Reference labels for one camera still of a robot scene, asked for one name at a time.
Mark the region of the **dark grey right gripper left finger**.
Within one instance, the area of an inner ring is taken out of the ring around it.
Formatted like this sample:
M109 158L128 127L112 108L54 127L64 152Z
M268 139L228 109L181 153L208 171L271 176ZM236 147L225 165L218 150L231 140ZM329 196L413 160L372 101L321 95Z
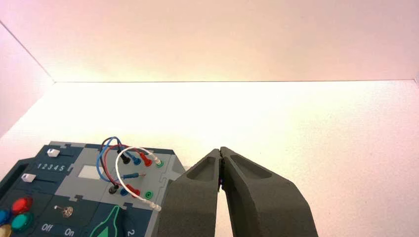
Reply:
M171 182L159 214L160 237L213 237L220 150L213 149Z

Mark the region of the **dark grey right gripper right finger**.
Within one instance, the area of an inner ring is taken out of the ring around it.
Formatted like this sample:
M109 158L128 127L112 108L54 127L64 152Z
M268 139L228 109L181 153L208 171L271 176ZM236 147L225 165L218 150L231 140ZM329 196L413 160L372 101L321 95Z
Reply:
M310 206L290 180L221 147L222 189L235 237L316 237Z

